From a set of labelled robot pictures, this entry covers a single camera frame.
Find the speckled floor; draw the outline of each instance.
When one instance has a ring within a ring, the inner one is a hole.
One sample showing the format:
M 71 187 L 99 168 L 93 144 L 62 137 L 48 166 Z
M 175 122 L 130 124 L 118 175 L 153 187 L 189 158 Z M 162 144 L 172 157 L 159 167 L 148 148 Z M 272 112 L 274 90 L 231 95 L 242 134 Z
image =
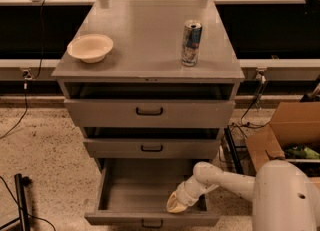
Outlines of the speckled floor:
M 26 189 L 32 214 L 49 220 L 60 231 L 136 230 L 128 227 L 91 226 L 84 213 L 92 211 L 96 201 L 100 172 L 82 144 L 82 134 L 70 119 L 62 98 L 53 101 L 28 97 L 29 109 L 9 136 L 0 140 L 0 175 L 15 193 L 14 175 L 29 176 Z M 234 110 L 232 122 L 239 122 L 245 108 Z M 246 120 L 266 123 L 273 107 L 253 109 Z M 0 136 L 9 130 L 24 112 L 23 98 L 0 97 Z M 246 172 L 250 161 L 243 161 Z M 226 168 L 217 158 L 215 164 Z M 251 203 L 218 188 L 209 194 L 213 212 L 220 215 L 215 227 L 163 228 L 163 230 L 217 231 L 252 230 Z M 0 221 L 16 210 L 15 203 L 0 182 Z M 44 221 L 33 220 L 33 230 L 53 230 Z

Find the cabinet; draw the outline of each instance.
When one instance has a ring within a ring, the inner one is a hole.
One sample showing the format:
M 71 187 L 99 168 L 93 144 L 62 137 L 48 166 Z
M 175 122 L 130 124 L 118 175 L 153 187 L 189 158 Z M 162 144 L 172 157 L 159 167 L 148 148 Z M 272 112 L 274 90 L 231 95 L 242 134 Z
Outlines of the cabinet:
M 199 63 L 180 62 L 184 22 L 203 24 Z M 213 1 L 97 1 L 76 36 L 103 33 L 112 52 L 96 64 L 64 54 L 53 76 L 101 170 L 93 225 L 213 226 L 203 197 L 166 212 L 177 184 L 215 157 L 243 74 Z

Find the white robotic arm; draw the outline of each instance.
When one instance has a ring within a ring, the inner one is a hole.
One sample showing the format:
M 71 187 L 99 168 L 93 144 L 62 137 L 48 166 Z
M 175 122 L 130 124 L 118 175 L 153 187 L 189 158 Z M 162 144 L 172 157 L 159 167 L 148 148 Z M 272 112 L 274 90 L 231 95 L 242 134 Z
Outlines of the white robotic arm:
M 297 167 L 279 160 L 266 163 L 256 177 L 199 162 L 193 176 L 172 193 L 167 210 L 184 211 L 218 186 L 253 203 L 254 231 L 316 231 L 320 226 L 320 190 Z

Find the bowl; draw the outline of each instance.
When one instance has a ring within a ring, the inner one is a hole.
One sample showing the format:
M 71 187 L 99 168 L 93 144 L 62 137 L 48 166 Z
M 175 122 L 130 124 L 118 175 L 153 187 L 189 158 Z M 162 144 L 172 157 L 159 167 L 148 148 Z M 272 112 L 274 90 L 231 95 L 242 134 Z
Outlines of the bowl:
M 96 63 L 103 60 L 112 47 L 113 41 L 108 36 L 89 34 L 72 40 L 67 47 L 67 52 L 85 63 Z

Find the soda can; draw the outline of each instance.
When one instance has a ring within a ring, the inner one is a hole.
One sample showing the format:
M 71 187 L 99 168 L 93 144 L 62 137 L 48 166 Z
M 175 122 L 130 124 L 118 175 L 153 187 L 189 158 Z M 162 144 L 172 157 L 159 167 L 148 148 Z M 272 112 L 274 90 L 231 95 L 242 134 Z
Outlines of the soda can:
M 186 66 L 194 66 L 198 61 L 202 25 L 198 20 L 184 23 L 181 61 Z

